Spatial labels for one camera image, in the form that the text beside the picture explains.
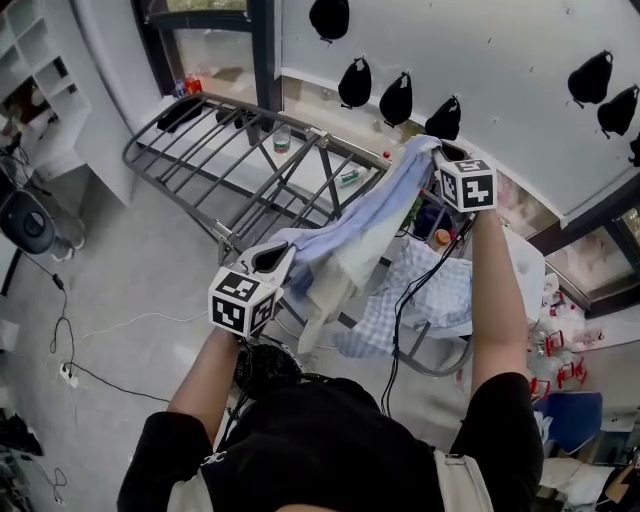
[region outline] person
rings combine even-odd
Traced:
[[[530,510],[542,443],[524,377],[524,305],[494,211],[473,226],[472,260],[472,398],[451,453],[465,456],[477,493],[451,492],[438,452],[342,378],[275,387],[213,452],[239,350],[216,329],[168,410],[147,419],[118,510]]]

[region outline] fiducial marker cube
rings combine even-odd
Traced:
[[[209,322],[245,338],[275,314],[278,288],[221,268],[209,287]]]
[[[496,170],[485,160],[451,161],[436,150],[442,198],[459,212],[491,210],[496,207]]]

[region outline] cable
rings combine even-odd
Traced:
[[[69,319],[65,316],[66,313],[66,309],[67,309],[67,303],[68,303],[68,296],[67,296],[67,292],[64,289],[64,283],[62,282],[62,279],[60,279],[60,277],[58,276],[58,274],[52,274],[51,272],[49,272],[46,268],[44,268],[42,265],[40,265],[38,262],[36,262],[32,257],[30,257],[29,255],[27,255],[27,253],[25,253],[24,251],[22,251],[22,253],[24,255],[27,256],[28,259],[30,259],[32,262],[34,262],[38,267],[40,267],[40,269],[45,272],[47,275],[51,276],[51,278],[53,279],[53,282],[55,283],[56,287],[64,294],[64,303],[62,305],[62,313],[60,314],[60,317],[58,318],[58,321],[56,322],[55,325],[55,329],[53,332],[53,339],[51,340],[51,343],[49,344],[49,352],[51,352],[52,354],[56,353],[56,350],[58,348],[58,327],[60,326],[60,324],[65,321],[67,322],[67,326],[69,327],[69,334],[71,336],[71,359],[69,361],[63,362],[62,363],[62,367],[63,368],[67,368],[69,371],[69,377],[71,377],[71,369],[72,368],[77,368],[78,370],[82,370],[83,372],[89,374],[91,377],[93,377],[96,380],[99,380],[100,382],[102,382],[103,384],[106,384],[109,387],[112,387],[114,389],[117,389],[118,391],[122,391],[123,393],[127,393],[129,395],[135,395],[135,396],[142,396],[145,398],[150,398],[151,400],[157,400],[158,402],[165,402],[165,403],[169,403],[169,400],[166,400],[165,398],[158,398],[156,396],[153,395],[149,395],[147,393],[140,393],[138,391],[131,391],[129,389],[125,389],[122,388],[120,386],[117,386],[116,384],[112,384],[111,382],[103,379],[102,377],[99,377],[98,375],[96,375],[95,373],[87,370],[86,368],[83,368],[82,366],[80,366],[79,364],[74,362],[74,357],[75,357],[75,352],[76,352],[76,346],[75,346],[75,342],[73,339],[73,329],[71,327],[71,322],[69,321]],[[133,320],[131,320],[130,322],[127,322],[126,324],[121,324],[121,325],[129,325],[130,323],[135,322],[136,320],[138,320],[139,318],[142,318],[144,316],[149,316],[149,315],[158,315],[158,316],[162,316],[165,318],[169,318],[171,320],[175,320],[178,322],[186,322],[186,321],[190,321],[190,320],[194,320],[198,317],[201,317],[202,315],[204,315],[205,313],[200,313],[196,316],[194,316],[191,319],[187,319],[187,320],[179,320],[176,318],[171,318],[171,317],[167,317],[165,315],[162,315],[160,313],[147,313],[145,315],[141,315],[140,317],[134,318]],[[100,331],[100,332],[109,332],[112,329],[115,329],[116,327],[120,327],[120,325],[115,325],[113,327],[111,327],[110,329],[108,329],[107,331]]]
[[[67,480],[67,476],[62,472],[62,470],[56,467],[53,470],[53,480],[51,480],[47,471],[42,467],[42,464],[40,464],[37,459],[34,459],[29,455],[20,455],[20,458],[22,460],[26,460],[27,462],[33,462],[36,465],[40,473],[42,473],[42,476],[51,487],[51,491],[53,492],[53,499],[55,500],[55,502],[59,505],[64,505],[64,500],[62,499],[62,495],[60,494],[60,491],[58,491],[58,489],[61,487],[66,487],[69,481]]]
[[[399,333],[400,333],[400,322],[402,319],[402,310],[404,309],[405,305],[413,298],[413,296],[416,293],[418,293],[418,291],[425,284],[427,284],[427,282],[435,275],[435,273],[438,270],[440,270],[440,267],[442,267],[444,262],[447,261],[447,259],[451,256],[451,254],[453,253],[455,248],[458,246],[460,241],[471,230],[471,228],[473,227],[473,224],[475,223],[476,218],[477,218],[477,215],[466,222],[466,224],[463,226],[460,233],[458,233],[458,236],[456,236],[453,242],[451,242],[449,247],[447,247],[447,249],[444,251],[444,253],[442,254],[442,257],[440,258],[440,261],[438,261],[438,263],[436,263],[436,265],[432,269],[430,269],[428,272],[426,272],[424,275],[422,275],[421,277],[409,283],[405,291],[402,293],[402,295],[396,302],[396,305],[395,305],[396,320],[395,320],[394,333],[393,333],[393,354],[392,354],[393,362],[391,364],[391,374],[389,375],[389,381],[387,382],[387,386],[385,387],[382,393],[382,396],[380,397],[380,407],[382,409],[382,413],[388,416],[389,418],[391,418],[391,391],[393,389],[393,385],[395,384],[396,378],[398,376],[398,368],[399,368],[399,353],[400,353],[400,341],[399,341],[400,334]],[[465,352],[463,352],[458,363],[456,363],[456,365],[454,365],[452,368],[461,366],[466,362],[468,357],[471,355],[470,345],[471,345],[471,342],[467,344]]]
[[[173,322],[192,322],[193,320],[195,320],[196,318],[200,318],[201,316],[204,316],[207,314],[207,311],[203,311],[202,313],[198,313],[196,316],[192,316],[191,318],[173,318],[167,315],[163,315],[162,313],[145,313],[144,315],[140,315],[135,317],[133,320],[129,320],[128,322],[124,323],[124,324],[116,324],[113,325],[111,327],[109,327],[107,330],[105,331],[95,331],[95,332],[90,332],[89,334],[85,334],[80,341],[85,340],[86,338],[88,338],[89,336],[93,336],[95,334],[107,334],[110,333],[111,331],[113,331],[114,329],[117,329],[118,327],[126,327],[127,325],[131,325],[133,322],[136,322],[137,320],[140,320],[141,318],[144,318],[146,316],[159,316],[162,318],[166,318],[167,320],[171,320]]]

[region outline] window frame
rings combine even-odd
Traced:
[[[156,2],[166,5],[166,0]],[[276,76],[275,16],[278,0],[247,0],[246,11],[218,9],[156,14],[144,12],[143,0],[131,0],[131,4],[147,57],[163,95],[173,94],[175,80],[186,78],[174,30],[245,32],[251,34],[258,106],[274,112],[283,109],[282,77]]]

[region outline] blue checkered cloth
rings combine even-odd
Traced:
[[[392,353],[396,303],[407,286],[432,269],[441,258],[428,245],[413,238],[403,243],[405,246],[384,281],[369,297],[362,320],[351,331],[333,336],[333,342],[342,355],[364,358]],[[408,326],[417,331],[426,322],[434,328],[455,327],[469,322],[471,262],[456,258],[445,261],[407,303],[402,316],[410,319]]]

